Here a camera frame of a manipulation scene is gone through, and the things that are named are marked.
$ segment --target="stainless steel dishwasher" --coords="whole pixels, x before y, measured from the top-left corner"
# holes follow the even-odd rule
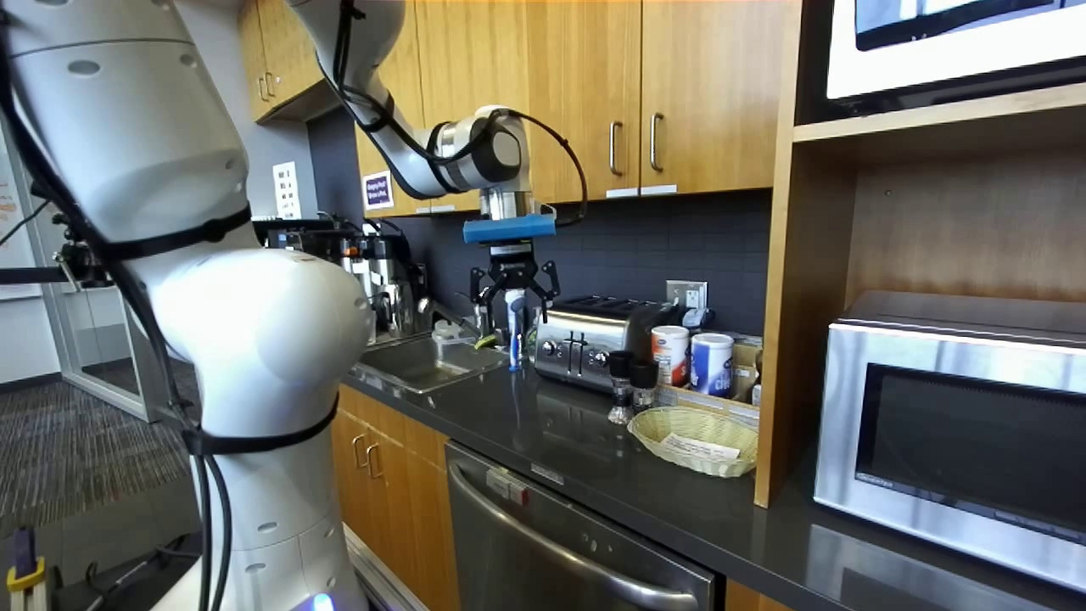
[[[721,609],[711,569],[458,445],[450,491],[467,611]]]

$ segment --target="cabinet handle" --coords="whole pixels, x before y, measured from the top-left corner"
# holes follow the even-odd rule
[[[353,450],[353,468],[362,468],[362,459],[359,459],[359,441],[368,441],[368,433],[353,433],[353,438],[351,438],[351,450]]]
[[[611,121],[611,173],[620,177],[620,167],[618,167],[618,147],[620,147],[620,121]]]
[[[659,132],[661,132],[661,126],[667,126],[667,112],[657,112],[657,115],[652,115],[652,161],[648,161],[648,167],[652,167],[657,173],[667,171],[667,163],[659,161]]]
[[[368,445],[372,478],[385,478],[381,445]]]

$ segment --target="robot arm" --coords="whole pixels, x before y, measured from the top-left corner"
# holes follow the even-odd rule
[[[474,321],[493,328],[493,302],[505,295],[505,346],[512,361],[523,361],[528,295],[532,292],[547,311],[556,295],[556,269],[547,265],[547,284],[536,282],[532,238],[555,235],[555,217],[531,215],[531,155],[521,112],[481,104],[473,119],[442,121],[428,144],[417,144],[377,79],[377,65],[402,33],[403,3],[293,0],[293,9],[314,39],[321,69],[409,195],[481,189],[490,221],[467,224],[467,241],[490,243],[493,257],[490,273],[473,274]]]
[[[409,195],[481,189],[490,217],[528,215],[531,161],[521,112],[481,104],[462,121],[434,126],[420,144],[381,84],[377,69],[403,23],[402,0],[293,0],[293,9],[314,39],[322,76]]]

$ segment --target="wooden cabinet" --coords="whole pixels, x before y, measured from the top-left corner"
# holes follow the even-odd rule
[[[416,0],[381,69],[416,126],[498,102],[555,126],[580,155],[586,198],[772,188],[786,0]],[[559,144],[531,132],[532,201],[580,201]],[[368,209],[480,209],[480,195]]]
[[[756,189],[773,180],[786,0],[531,3],[531,112],[565,132],[591,198]],[[576,201],[532,138],[540,201]]]
[[[458,609],[446,438],[340,386],[338,489],[346,526],[434,611]]]
[[[531,112],[570,138],[586,177],[586,198],[637,189],[637,76],[643,3],[565,3],[531,8]],[[532,195],[545,203],[580,201],[567,152],[545,132],[531,132]]]
[[[721,611],[787,611],[787,609],[779,604],[773,596],[749,591],[740,582],[727,582]]]
[[[1086,84],[825,119],[829,3],[791,8],[756,501],[816,445],[829,321],[861,292],[1086,300]]]
[[[528,104],[523,22],[523,0],[409,0],[409,23],[381,79],[420,144],[437,121],[462,121],[481,104]],[[387,163],[362,132],[358,138],[368,188]],[[480,209],[480,195],[416,201],[398,188],[393,207],[368,207],[368,217],[450,209]]]
[[[308,119],[338,102],[286,0],[246,0],[243,50],[255,121]]]

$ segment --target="wooden shelf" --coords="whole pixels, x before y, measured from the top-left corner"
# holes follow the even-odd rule
[[[1066,149],[1086,138],[1086,84],[945,102],[791,129],[800,161],[887,163]]]

